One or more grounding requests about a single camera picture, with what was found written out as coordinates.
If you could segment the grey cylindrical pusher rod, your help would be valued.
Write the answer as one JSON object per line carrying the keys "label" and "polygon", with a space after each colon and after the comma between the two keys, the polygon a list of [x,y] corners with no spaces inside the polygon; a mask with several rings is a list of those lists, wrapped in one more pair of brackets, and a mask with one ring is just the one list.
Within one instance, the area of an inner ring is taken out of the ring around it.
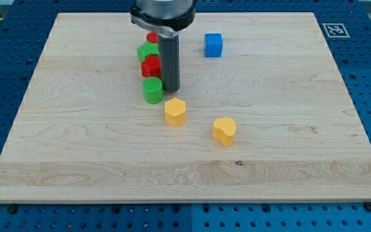
{"label": "grey cylindrical pusher rod", "polygon": [[174,93],[180,88],[179,36],[170,38],[158,34],[158,49],[163,89]]}

